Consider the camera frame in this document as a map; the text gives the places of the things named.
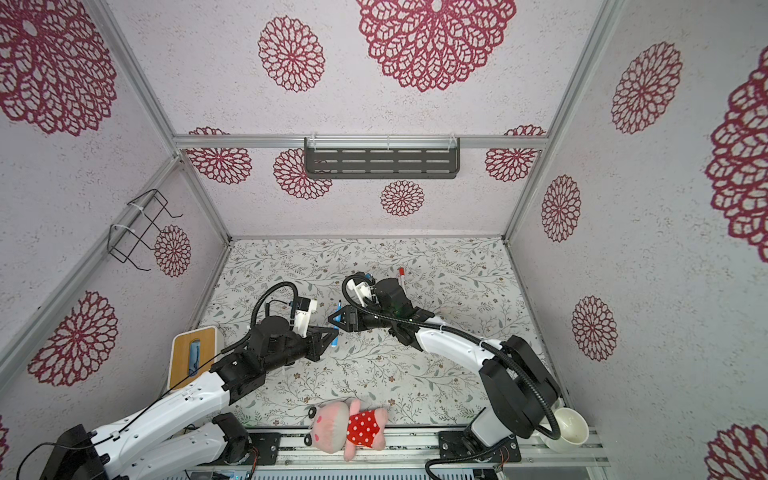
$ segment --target floral tabletop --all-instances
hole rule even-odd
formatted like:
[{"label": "floral tabletop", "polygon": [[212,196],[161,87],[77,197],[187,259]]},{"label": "floral tabletop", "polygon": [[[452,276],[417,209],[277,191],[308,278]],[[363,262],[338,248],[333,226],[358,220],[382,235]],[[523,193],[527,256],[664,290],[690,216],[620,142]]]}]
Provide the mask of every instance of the floral tabletop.
[{"label": "floral tabletop", "polygon": [[[381,280],[396,276],[401,266],[414,306],[475,335],[519,335],[546,361],[498,238],[240,240],[200,326],[219,327],[227,345],[233,343],[248,330],[258,297],[283,280],[317,299],[311,323],[321,325],[342,299],[345,276],[363,271]],[[272,298],[289,300],[290,290]],[[273,303],[271,312],[287,317],[281,303]],[[263,315],[262,308],[259,320]],[[342,332],[338,348],[330,347],[320,362],[300,360],[271,372],[233,410],[246,426],[302,425],[309,406],[350,397],[361,399],[364,408],[387,407],[390,422],[398,425],[467,423],[488,405],[475,372],[407,348],[378,329]]]}]

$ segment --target pink plush toy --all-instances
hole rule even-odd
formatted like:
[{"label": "pink plush toy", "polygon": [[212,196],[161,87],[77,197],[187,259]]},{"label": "pink plush toy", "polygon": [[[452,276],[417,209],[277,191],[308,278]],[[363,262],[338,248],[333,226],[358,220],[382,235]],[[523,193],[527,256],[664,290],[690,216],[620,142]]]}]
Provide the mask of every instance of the pink plush toy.
[{"label": "pink plush toy", "polygon": [[333,402],[310,409],[312,432],[304,436],[306,445],[314,445],[325,453],[335,453],[344,448],[344,460],[355,458],[357,445],[374,450],[384,449],[384,425],[386,409],[360,412],[360,401],[354,399],[347,406]]}]

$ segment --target blue pen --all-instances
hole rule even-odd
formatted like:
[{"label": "blue pen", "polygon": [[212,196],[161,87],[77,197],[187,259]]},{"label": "blue pen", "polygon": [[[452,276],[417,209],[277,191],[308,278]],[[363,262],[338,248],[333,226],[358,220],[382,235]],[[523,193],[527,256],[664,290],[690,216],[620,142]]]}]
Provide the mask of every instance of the blue pen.
[{"label": "blue pen", "polygon": [[[339,310],[341,310],[341,300],[339,300],[339,308],[337,308],[336,311],[338,312]],[[337,322],[340,322],[341,321],[341,315],[335,317],[334,320],[337,321]],[[339,327],[336,326],[336,325],[334,325],[333,328],[335,328],[337,330],[339,329]],[[331,342],[331,346],[334,347],[334,348],[339,348],[339,337],[338,336],[335,339],[333,339],[333,341]]]}]

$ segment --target black mounting plate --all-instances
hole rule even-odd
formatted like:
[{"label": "black mounting plate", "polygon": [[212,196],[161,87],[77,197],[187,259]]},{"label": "black mounting plate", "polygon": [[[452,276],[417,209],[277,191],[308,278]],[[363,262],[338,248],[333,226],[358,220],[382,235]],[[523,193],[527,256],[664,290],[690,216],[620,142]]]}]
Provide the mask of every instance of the black mounting plate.
[{"label": "black mounting plate", "polygon": [[[280,433],[252,433],[249,432],[250,443],[259,452],[256,465],[275,465],[277,453],[280,451]],[[206,465],[226,465],[223,460],[215,460]],[[253,465],[253,454],[249,453],[238,465]]]},{"label": "black mounting plate", "polygon": [[[457,432],[455,430],[448,430],[445,432],[438,432],[438,447],[440,448],[440,458],[459,458],[471,455],[467,447],[462,442],[462,436],[464,432]],[[517,437],[509,439],[499,450],[494,452],[493,455],[487,458],[478,458],[477,462],[490,462],[501,463],[502,453],[504,454],[504,461],[509,463],[517,463],[522,460],[520,456],[520,448],[518,447]]]}]

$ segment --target red doily pattern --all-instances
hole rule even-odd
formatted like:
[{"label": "red doily pattern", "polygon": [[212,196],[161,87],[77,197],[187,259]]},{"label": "red doily pattern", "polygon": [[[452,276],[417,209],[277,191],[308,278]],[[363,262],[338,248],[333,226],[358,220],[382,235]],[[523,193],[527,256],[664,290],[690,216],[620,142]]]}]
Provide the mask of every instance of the red doily pattern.
[{"label": "red doily pattern", "polygon": [[[195,128],[190,135],[229,135],[218,128]],[[187,156],[197,171],[220,184],[238,184],[250,175],[250,156],[245,148],[188,148]]]},{"label": "red doily pattern", "polygon": [[561,175],[555,178],[541,202],[541,224],[553,242],[570,237],[581,215],[581,196],[573,178]]},{"label": "red doily pattern", "polygon": [[288,17],[274,18],[261,31],[261,65],[275,83],[288,91],[307,91],[326,70],[323,47],[310,27]]},{"label": "red doily pattern", "polygon": [[99,370],[118,336],[118,318],[99,292],[85,292],[27,365],[40,383],[72,386]]},{"label": "red doily pattern", "polygon": [[682,68],[680,51],[664,41],[638,55],[616,85],[611,109],[616,128],[633,134],[652,125],[674,98]]},{"label": "red doily pattern", "polygon": [[619,334],[614,314],[602,300],[593,296],[579,300],[571,326],[578,348],[586,356],[601,362],[613,354]]},{"label": "red doily pattern", "polygon": [[707,443],[704,458],[709,480],[752,480],[768,478],[768,432],[760,425],[732,425],[717,431]]},{"label": "red doily pattern", "polygon": [[[520,125],[504,135],[542,136],[547,132],[534,125]],[[492,148],[485,154],[485,169],[496,180],[505,182],[520,180],[528,176],[538,152],[533,148]]]},{"label": "red doily pattern", "polygon": [[382,73],[403,87],[445,90],[488,62],[513,0],[357,0],[360,33]]},{"label": "red doily pattern", "polygon": [[280,188],[296,198],[309,200],[322,197],[330,190],[331,180],[313,180],[306,175],[304,150],[292,148],[280,152],[273,165],[275,179]]},{"label": "red doily pattern", "polygon": [[728,107],[710,136],[711,205],[728,219],[728,234],[757,247],[768,263],[768,47],[749,80],[730,94]]},{"label": "red doily pattern", "polygon": [[2,459],[5,457],[5,453],[8,451],[8,442],[6,437],[8,436],[8,429],[2,424],[2,415],[0,415],[0,472],[2,472]]},{"label": "red doily pattern", "polygon": [[384,187],[381,200],[388,213],[407,217],[424,204],[424,190],[411,181],[398,180]]},{"label": "red doily pattern", "polygon": [[111,115],[117,72],[77,0],[0,2],[0,104],[11,120],[78,136]]},{"label": "red doily pattern", "polygon": [[190,266],[190,258],[192,247],[184,230],[176,225],[168,225],[160,231],[154,242],[154,259],[163,273],[180,276]]}]

